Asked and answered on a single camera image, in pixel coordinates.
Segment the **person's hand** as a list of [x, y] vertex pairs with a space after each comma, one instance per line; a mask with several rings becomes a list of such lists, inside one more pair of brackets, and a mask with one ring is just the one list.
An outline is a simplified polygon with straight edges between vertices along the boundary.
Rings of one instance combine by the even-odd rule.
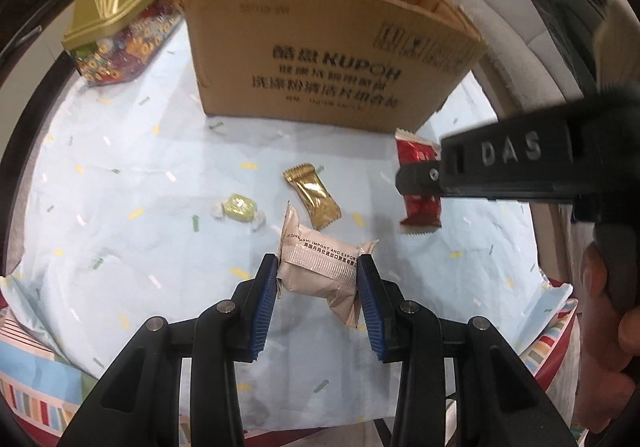
[[623, 372], [639, 356], [639, 309], [622, 315], [606, 294], [608, 271], [595, 245], [582, 256], [582, 359], [576, 396], [577, 422], [602, 432], [628, 404], [639, 384]]

